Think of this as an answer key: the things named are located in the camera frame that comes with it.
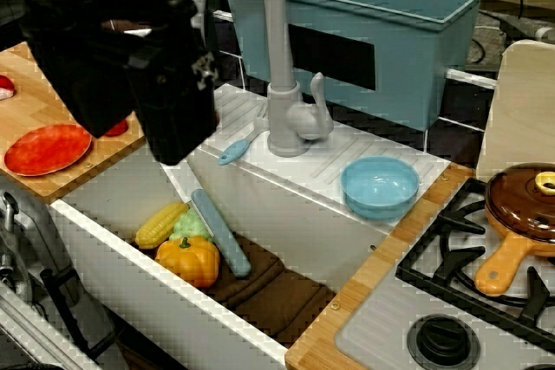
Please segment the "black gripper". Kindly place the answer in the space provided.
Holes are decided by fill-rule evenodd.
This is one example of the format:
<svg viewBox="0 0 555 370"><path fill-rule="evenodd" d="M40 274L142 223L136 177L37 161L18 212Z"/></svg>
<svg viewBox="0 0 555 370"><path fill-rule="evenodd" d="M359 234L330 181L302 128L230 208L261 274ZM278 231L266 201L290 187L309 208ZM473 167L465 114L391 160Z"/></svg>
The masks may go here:
<svg viewBox="0 0 555 370"><path fill-rule="evenodd" d="M155 159L176 166L214 133L217 121L211 63L137 72L137 116Z"/></svg>

